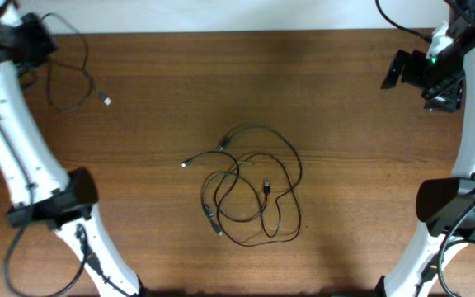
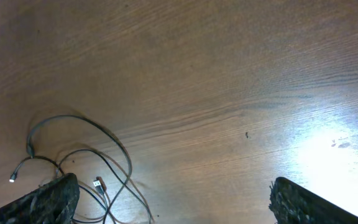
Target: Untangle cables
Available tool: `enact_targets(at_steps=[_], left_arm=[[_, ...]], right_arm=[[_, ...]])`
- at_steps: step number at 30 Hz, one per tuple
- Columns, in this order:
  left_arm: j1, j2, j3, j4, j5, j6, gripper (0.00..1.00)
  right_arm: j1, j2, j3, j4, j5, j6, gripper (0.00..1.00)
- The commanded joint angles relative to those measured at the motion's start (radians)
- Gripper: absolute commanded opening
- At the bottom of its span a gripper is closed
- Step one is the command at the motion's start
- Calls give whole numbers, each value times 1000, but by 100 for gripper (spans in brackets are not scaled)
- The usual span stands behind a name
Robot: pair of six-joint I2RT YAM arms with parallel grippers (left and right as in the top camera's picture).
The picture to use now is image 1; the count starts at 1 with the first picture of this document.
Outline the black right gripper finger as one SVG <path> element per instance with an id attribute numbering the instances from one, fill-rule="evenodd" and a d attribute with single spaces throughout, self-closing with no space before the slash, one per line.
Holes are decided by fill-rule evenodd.
<path id="1" fill-rule="evenodd" d="M 401 69 L 391 68 L 388 70 L 383 82 L 381 83 L 381 89 L 391 89 L 397 86 L 398 79 L 402 74 Z"/>
<path id="2" fill-rule="evenodd" d="M 394 56 L 390 65 L 393 74 L 400 74 L 411 59 L 411 54 L 400 49 Z"/>

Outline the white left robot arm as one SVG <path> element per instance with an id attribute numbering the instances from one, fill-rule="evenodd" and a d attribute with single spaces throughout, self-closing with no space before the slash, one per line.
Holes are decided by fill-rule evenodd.
<path id="1" fill-rule="evenodd" d="M 139 276 L 125 263 L 101 221 L 98 193 L 84 167 L 66 171 L 49 150 L 23 96 L 20 76 L 45 63 L 56 44 L 35 13 L 21 15 L 15 1 L 0 1 L 0 171 L 12 207 L 7 222 L 17 230 L 3 258 L 7 289 L 12 254 L 25 231 L 46 224 L 79 261 L 64 295 L 87 273 L 101 296 L 144 296 Z"/>

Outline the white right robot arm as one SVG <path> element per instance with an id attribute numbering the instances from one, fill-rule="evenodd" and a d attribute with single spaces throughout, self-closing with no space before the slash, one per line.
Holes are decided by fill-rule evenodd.
<path id="1" fill-rule="evenodd" d="M 379 279 L 376 296 L 427 296 L 435 282 L 453 291 L 444 269 L 475 245 L 475 1 L 450 1 L 449 19 L 431 35 L 427 52 L 399 50 L 382 89 L 407 83 L 421 90 L 427 110 L 463 110 L 458 157 L 450 177 L 424 181 L 416 195 L 416 232 L 397 265 Z"/>

